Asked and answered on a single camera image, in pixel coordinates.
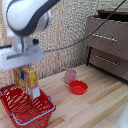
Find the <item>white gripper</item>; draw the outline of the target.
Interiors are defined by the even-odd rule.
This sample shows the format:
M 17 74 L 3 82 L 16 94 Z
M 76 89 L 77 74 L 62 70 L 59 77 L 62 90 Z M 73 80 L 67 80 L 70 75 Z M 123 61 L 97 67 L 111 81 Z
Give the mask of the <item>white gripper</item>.
M 0 69 L 2 71 L 21 67 L 43 59 L 40 45 L 30 46 L 26 52 L 17 53 L 13 48 L 0 50 Z

